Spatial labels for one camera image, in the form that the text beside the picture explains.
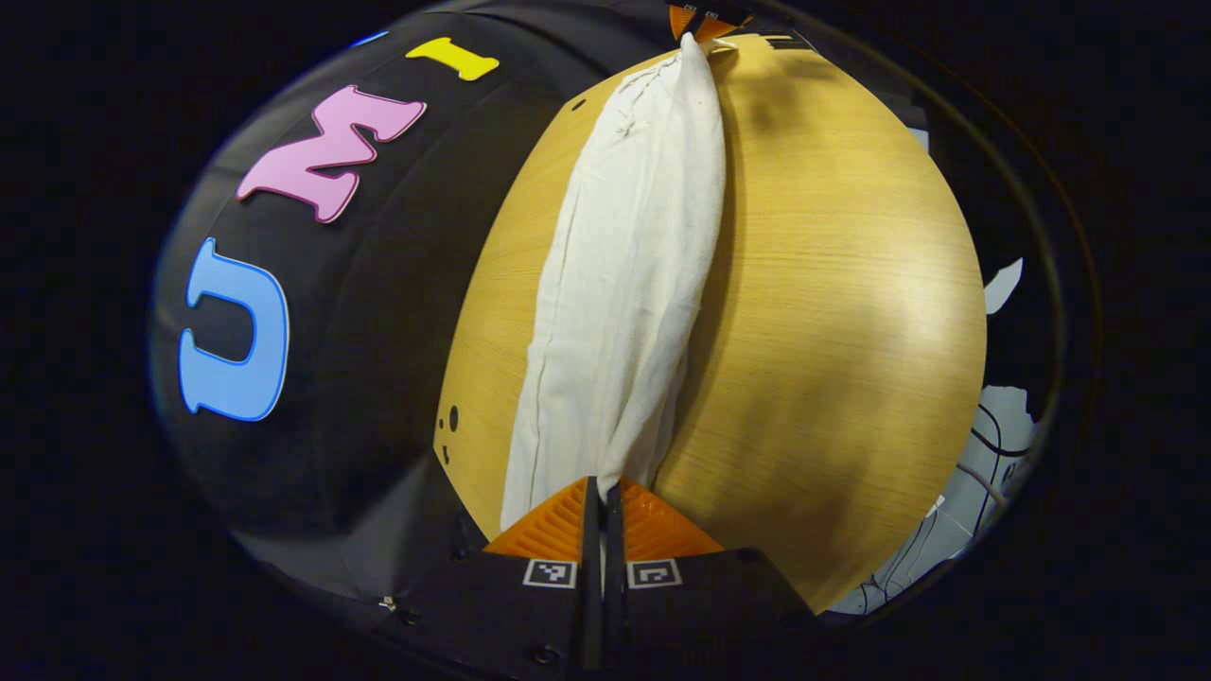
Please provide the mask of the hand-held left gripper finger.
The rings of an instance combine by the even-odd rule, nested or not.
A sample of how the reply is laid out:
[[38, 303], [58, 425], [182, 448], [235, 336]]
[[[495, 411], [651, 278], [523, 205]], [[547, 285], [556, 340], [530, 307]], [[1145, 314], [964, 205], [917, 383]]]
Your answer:
[[813, 610], [761, 549], [728, 549], [629, 479], [606, 496], [606, 669], [774, 675], [814, 656]]
[[394, 641], [457, 677], [581, 677], [602, 664], [599, 493], [582, 477], [398, 596]]

